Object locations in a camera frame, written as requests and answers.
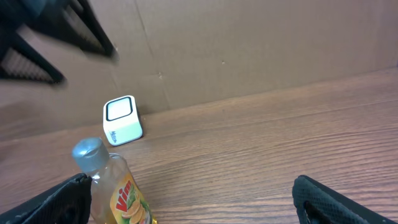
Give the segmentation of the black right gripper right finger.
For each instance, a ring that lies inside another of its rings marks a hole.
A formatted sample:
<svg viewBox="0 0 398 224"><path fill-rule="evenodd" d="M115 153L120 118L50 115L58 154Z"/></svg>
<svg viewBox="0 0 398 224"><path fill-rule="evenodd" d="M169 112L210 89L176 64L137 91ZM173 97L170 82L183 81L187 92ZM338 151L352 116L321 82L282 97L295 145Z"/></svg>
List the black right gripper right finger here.
<svg viewBox="0 0 398 224"><path fill-rule="evenodd" d="M397 224L306 175L295 179L292 197L300 224Z"/></svg>

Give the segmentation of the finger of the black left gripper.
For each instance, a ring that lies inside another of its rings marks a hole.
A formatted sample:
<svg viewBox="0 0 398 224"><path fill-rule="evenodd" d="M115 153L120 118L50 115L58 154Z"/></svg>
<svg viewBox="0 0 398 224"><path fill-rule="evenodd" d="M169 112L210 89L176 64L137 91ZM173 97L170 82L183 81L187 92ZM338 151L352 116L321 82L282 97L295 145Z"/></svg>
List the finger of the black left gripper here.
<svg viewBox="0 0 398 224"><path fill-rule="evenodd" d="M30 28L84 52L111 59L118 55L87 0L47 1Z"/></svg>
<svg viewBox="0 0 398 224"><path fill-rule="evenodd" d="M1 30L1 80L59 85L66 78L19 34Z"/></svg>

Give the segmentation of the yellow Vim liquid bottle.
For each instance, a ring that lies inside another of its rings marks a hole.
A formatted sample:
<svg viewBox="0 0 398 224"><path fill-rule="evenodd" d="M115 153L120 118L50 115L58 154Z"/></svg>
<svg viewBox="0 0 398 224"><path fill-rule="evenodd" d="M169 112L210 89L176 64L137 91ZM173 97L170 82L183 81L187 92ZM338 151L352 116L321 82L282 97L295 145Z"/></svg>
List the yellow Vim liquid bottle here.
<svg viewBox="0 0 398 224"><path fill-rule="evenodd" d="M110 153L100 138L82 139L72 156L92 178L90 213L96 223L156 224L122 156Z"/></svg>

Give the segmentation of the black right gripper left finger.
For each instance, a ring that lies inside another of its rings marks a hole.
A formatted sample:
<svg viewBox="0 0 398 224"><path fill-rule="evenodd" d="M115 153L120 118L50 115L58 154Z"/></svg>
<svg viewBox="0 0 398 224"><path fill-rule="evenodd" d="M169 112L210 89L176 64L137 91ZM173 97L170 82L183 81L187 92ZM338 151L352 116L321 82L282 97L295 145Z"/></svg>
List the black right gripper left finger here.
<svg viewBox="0 0 398 224"><path fill-rule="evenodd" d="M87 224L92 178L76 174L1 214L1 224Z"/></svg>

